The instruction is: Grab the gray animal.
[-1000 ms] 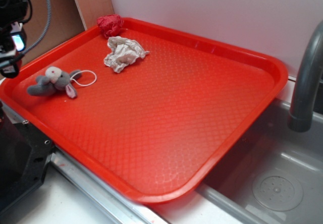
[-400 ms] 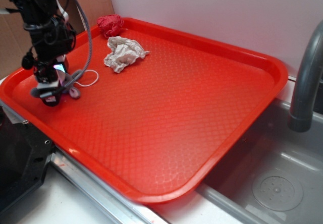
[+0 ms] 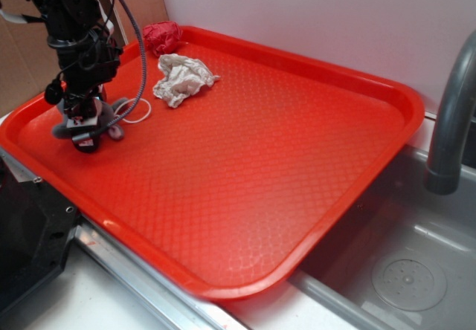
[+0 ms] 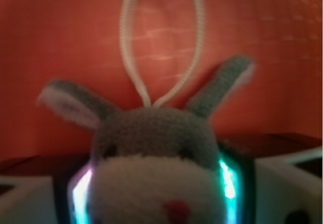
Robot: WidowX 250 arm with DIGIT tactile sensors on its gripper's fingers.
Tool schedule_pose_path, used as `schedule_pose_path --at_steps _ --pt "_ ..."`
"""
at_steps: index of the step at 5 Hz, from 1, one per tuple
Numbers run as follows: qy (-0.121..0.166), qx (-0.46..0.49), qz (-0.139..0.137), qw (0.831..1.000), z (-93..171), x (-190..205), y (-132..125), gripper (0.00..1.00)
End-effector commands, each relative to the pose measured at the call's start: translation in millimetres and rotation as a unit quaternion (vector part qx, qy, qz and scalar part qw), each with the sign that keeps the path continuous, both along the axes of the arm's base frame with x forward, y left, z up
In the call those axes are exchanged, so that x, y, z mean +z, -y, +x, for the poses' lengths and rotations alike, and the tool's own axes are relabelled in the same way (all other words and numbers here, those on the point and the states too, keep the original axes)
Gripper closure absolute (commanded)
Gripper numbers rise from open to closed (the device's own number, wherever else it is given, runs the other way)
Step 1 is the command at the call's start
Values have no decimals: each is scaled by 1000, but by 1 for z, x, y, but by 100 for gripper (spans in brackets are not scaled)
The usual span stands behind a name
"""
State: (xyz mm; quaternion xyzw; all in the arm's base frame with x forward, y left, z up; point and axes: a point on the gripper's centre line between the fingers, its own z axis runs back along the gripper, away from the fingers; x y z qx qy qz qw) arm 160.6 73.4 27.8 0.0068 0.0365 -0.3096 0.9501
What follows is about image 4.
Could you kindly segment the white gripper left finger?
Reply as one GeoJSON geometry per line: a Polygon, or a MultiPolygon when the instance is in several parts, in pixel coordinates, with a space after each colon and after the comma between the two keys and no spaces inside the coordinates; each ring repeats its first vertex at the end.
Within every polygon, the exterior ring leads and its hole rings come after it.
{"type": "Polygon", "coordinates": [[[1,162],[1,223],[89,223],[87,155],[1,162]]]}

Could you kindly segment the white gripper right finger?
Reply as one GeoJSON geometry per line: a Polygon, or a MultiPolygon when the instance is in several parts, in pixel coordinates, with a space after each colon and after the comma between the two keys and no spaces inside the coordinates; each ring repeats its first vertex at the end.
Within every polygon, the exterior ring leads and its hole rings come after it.
{"type": "Polygon", "coordinates": [[[227,223],[322,223],[322,140],[297,133],[219,139],[227,223]]]}

